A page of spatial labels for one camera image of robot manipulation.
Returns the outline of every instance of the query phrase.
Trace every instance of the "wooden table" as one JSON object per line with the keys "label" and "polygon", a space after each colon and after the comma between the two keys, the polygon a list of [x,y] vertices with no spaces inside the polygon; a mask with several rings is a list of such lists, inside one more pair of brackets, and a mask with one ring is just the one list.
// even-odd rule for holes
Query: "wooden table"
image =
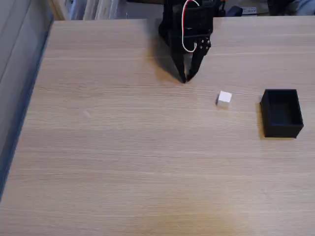
{"label": "wooden table", "polygon": [[[156,22],[55,22],[0,205],[0,235],[315,232],[315,17],[215,20],[183,85]],[[266,88],[298,90],[264,139]],[[220,109],[220,90],[233,93]]]}

